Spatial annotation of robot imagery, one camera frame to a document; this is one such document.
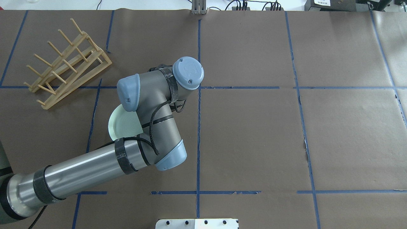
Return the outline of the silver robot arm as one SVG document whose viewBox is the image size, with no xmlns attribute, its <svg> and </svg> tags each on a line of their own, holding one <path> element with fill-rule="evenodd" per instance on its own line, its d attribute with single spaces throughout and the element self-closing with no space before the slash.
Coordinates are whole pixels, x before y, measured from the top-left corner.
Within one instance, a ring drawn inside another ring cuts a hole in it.
<svg viewBox="0 0 407 229">
<path fill-rule="evenodd" d="M 202 64 L 181 57 L 172 66 L 122 78 L 117 93 L 125 112 L 135 112 L 142 133 L 114 139 L 91 152 L 23 175 L 13 174 L 1 148 L 1 224 L 33 216 L 40 208 L 85 189 L 154 165 L 159 171 L 185 161 L 187 152 L 173 111 L 204 79 Z"/>
</svg>

